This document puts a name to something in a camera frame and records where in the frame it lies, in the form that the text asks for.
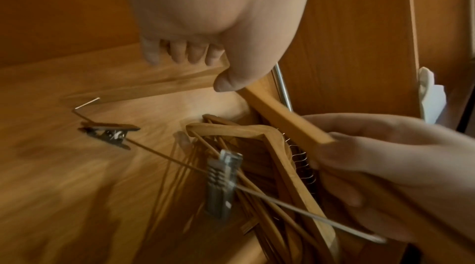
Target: white plastic piece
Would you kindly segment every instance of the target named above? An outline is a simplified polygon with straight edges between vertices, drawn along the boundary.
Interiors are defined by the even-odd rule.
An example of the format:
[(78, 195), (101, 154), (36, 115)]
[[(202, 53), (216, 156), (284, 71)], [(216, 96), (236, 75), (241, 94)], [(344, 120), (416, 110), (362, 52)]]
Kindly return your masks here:
[(421, 117), (429, 124), (437, 121), (447, 104), (444, 86), (435, 84), (434, 72), (426, 67), (419, 69), (419, 101)]

